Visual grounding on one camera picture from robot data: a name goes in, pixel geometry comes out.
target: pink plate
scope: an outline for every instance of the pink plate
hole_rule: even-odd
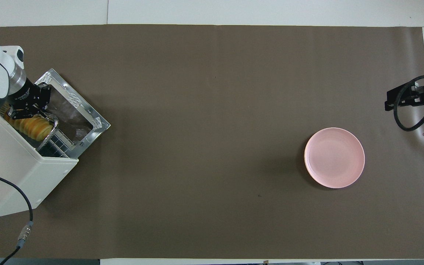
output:
[[[364,168],[364,149],[358,138],[341,128],[317,131],[307,142],[305,166],[316,182],[328,188],[354,183]]]

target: bread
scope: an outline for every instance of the bread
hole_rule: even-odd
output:
[[[7,115],[4,114],[4,119],[14,127],[14,129],[20,131],[21,133],[29,136],[30,138],[36,141],[42,141],[50,134],[53,126],[46,119],[42,118],[39,115],[36,115],[32,118],[28,119],[11,119]]]

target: cable connector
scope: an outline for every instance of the cable connector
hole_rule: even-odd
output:
[[[24,243],[27,241],[27,238],[29,238],[29,235],[31,233],[32,230],[32,226],[34,225],[34,222],[29,221],[24,228],[22,228],[21,233],[19,234],[19,238],[17,240],[17,245],[16,248],[22,248],[22,246],[24,245]]]

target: table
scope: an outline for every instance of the table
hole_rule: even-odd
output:
[[[0,28],[14,43],[30,79],[56,69],[113,125],[35,210],[21,257],[424,258],[424,127],[383,111],[424,74],[420,28]],[[365,149],[348,188],[303,166],[325,127]],[[0,218],[0,257],[25,218]]]

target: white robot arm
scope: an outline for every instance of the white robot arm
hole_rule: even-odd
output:
[[[24,51],[19,46],[0,46],[0,107],[7,100],[13,119],[29,118],[49,103],[50,87],[36,86],[24,71]]]

